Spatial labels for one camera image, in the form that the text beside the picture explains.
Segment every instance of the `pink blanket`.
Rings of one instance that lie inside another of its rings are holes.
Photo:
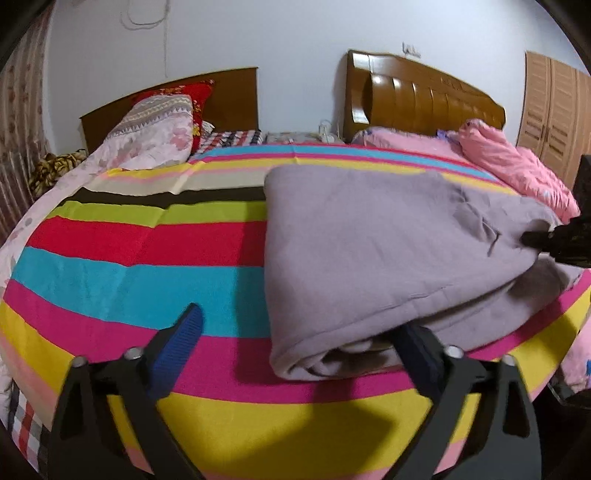
[[[509,143],[502,131],[481,120],[468,120],[459,131],[459,141],[473,164],[522,195],[546,204],[563,223],[580,215],[579,206],[564,183],[531,150]]]
[[[426,135],[401,132],[391,128],[371,127],[358,132],[352,144],[365,147],[386,148],[388,150],[404,150],[435,157],[448,158],[463,163],[469,163],[462,154],[462,148],[444,138],[427,137]]]
[[[587,321],[574,339],[569,352],[562,360],[564,382],[574,391],[591,388],[587,363],[591,362],[591,322]]]

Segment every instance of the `white wall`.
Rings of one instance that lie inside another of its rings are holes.
[[[155,20],[164,0],[134,0],[135,21]],[[162,83],[161,24],[128,31],[126,0],[57,0],[48,45],[46,120],[57,153],[83,145],[79,117]],[[535,0],[171,0],[168,78],[258,66],[266,130],[316,130],[342,116],[349,48],[401,53],[491,95],[516,140],[525,50],[584,70],[574,48]]]

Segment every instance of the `pink comforter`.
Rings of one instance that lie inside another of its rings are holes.
[[[509,143],[502,131],[481,120],[468,120],[459,131],[459,141],[473,164],[522,195],[546,204],[563,223],[580,215],[579,206],[564,183],[531,150]]]

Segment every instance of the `wooden headboard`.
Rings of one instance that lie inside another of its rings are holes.
[[[215,81],[215,86],[205,104],[203,119],[212,123],[217,131],[258,129],[256,67],[195,75],[162,83],[140,92],[209,79]],[[140,92],[115,100],[81,117],[89,153],[100,146],[109,132],[129,112],[133,98]]]
[[[389,53],[349,50],[343,136],[370,126],[423,135],[458,130],[470,118],[503,128],[505,109],[447,73]]]

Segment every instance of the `blue gripper pad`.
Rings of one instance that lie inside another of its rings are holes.
[[[151,364],[149,398],[156,401],[170,394],[202,333],[203,312],[199,305],[191,303]]]

